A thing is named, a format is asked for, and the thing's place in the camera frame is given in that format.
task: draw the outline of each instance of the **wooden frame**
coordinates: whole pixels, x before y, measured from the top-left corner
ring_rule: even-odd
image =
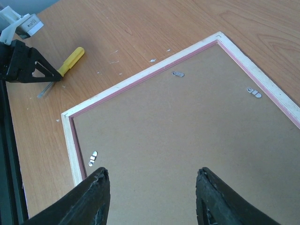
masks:
[[[71,164],[74,185],[86,178],[79,145],[75,133],[73,118],[98,104],[132,88],[133,86],[161,73],[187,58],[213,46],[219,45],[245,71],[245,73],[263,90],[263,92],[284,112],[284,114],[300,129],[300,108],[261,70],[259,69],[229,38],[218,32],[190,46],[187,49],[147,68],[146,70],[112,86],[94,97],[74,106],[61,114],[67,150]]]

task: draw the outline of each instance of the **black clamp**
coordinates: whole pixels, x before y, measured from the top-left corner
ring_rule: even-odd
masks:
[[[44,77],[34,77],[39,70]],[[0,80],[8,82],[37,83],[57,82],[60,73],[35,48],[14,40],[11,45],[0,43]]]

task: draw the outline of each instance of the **wooden desk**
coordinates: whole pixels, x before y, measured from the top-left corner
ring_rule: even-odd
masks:
[[[27,44],[57,68],[78,46],[86,54],[42,99],[46,83],[8,84],[30,216],[73,187],[63,111],[217,31],[300,103],[299,9],[293,0],[61,0],[42,12]]]

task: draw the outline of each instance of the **brown hardboard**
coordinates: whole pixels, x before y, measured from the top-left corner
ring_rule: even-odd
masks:
[[[218,45],[74,124],[87,175],[109,171],[108,224],[197,224],[195,182],[204,166],[278,222],[299,221],[300,131]]]

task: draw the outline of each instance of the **yellow screwdriver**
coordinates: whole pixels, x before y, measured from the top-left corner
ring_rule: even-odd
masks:
[[[57,70],[59,74],[64,77],[66,72],[71,69],[76,62],[79,61],[79,59],[84,55],[84,49],[82,47],[78,47],[75,49],[75,51],[64,61],[62,66]],[[45,92],[54,85],[54,82],[50,82],[47,87],[37,96],[38,98],[41,98]]]

